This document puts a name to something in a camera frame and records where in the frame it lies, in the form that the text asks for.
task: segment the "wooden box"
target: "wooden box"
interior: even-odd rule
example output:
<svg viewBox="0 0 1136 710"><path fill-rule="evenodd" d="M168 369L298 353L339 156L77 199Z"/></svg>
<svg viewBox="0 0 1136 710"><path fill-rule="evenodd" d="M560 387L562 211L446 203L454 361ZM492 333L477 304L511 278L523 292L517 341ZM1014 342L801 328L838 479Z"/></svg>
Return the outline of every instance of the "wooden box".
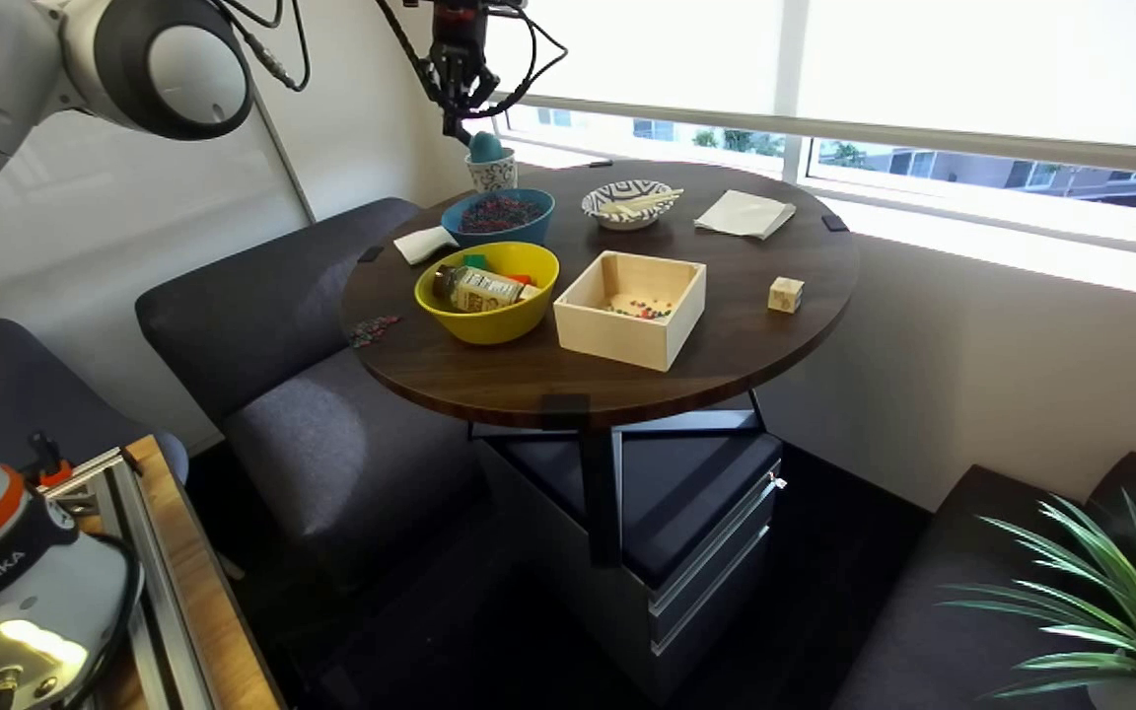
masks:
<svg viewBox="0 0 1136 710"><path fill-rule="evenodd" d="M557 302L562 353L669 370L705 304L705 264L599 253Z"/></svg>

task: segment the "white wall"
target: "white wall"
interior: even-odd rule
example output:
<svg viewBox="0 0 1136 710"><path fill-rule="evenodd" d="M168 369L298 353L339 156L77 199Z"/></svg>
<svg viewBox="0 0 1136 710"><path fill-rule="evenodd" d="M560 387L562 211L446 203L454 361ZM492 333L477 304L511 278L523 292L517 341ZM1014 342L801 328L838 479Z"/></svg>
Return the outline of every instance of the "white wall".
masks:
<svg viewBox="0 0 1136 710"><path fill-rule="evenodd" d="M976 461L1085 496L1136 452L1136 298L858 240L865 283L761 391L780 440L933 508Z"/></svg>
<svg viewBox="0 0 1136 710"><path fill-rule="evenodd" d="M437 139L375 6L306 0L302 14L312 87L287 97L252 69L262 114L236 135L165 143L53 114L0 175L0 315L31 328L118 411L181 434L190 452L211 445L216 430L144 346L134 321L144 287L290 232L306 214L327 219L387 193L437 203L466 186L458 148ZM290 69L290 33L272 36L272 48Z"/></svg>

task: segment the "round wooden table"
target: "round wooden table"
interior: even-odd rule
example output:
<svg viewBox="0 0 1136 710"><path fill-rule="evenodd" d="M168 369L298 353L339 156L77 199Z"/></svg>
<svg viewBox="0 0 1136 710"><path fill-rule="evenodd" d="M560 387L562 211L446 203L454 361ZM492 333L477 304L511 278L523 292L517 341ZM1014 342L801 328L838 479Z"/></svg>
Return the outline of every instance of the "round wooden table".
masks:
<svg viewBox="0 0 1136 710"><path fill-rule="evenodd" d="M578 211L578 199L620 179L658 179L684 193L652 229L608 232ZM361 342L358 361L411 404L466 423L571 430L578 440L591 557L594 566L615 566L624 551L620 425L723 404L791 369L844 315L858 281L858 253L844 239L844 220L813 193L723 166L608 162L540 170L519 182L560 203L548 229L548 248L562 264L557 298L602 248L705 264L705 313L669 370L562 353L550 315L517 342L466 346L416 313L411 287L423 264L411 270L390 246L368 253L353 270L341 298L341 324L345 333L361 333L361 324L387 324L393 315L393 328ZM724 189L791 203L798 219L767 240L692 229ZM437 225L446 206L424 211L406 232ZM803 281L801 313L780 315L765 307L774 278Z"/></svg>

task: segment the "yellow bowl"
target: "yellow bowl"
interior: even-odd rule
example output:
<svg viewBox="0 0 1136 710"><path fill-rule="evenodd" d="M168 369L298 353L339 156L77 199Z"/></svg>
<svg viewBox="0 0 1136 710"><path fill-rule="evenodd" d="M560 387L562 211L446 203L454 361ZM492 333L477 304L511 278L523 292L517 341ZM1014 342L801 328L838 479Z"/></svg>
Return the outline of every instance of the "yellow bowl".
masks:
<svg viewBox="0 0 1136 710"><path fill-rule="evenodd" d="M461 264L470 257L485 257L489 274L528 278L540 292L519 304L485 307L485 313L454 313L433 298L433 274L441 264ZM542 313L550 307L550 287L560 281L560 257L531 240L485 240L461 253L448 253L416 274L412 304L433 315L454 341L492 346L528 336Z"/></svg>

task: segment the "dark carpet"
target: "dark carpet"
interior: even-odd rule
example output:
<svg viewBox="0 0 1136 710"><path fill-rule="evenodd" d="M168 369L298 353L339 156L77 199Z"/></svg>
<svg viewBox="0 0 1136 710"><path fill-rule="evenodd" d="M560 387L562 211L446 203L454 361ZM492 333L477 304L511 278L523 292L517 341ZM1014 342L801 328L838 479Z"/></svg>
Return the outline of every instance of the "dark carpet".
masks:
<svg viewBox="0 0 1136 710"><path fill-rule="evenodd" d="M767 566L669 710L825 710L871 632L926 512L783 452ZM298 710L641 710L500 537L485 496L458 507L361 592L327 592L276 541L226 452L198 458L190 496L236 583L249 626Z"/></svg>

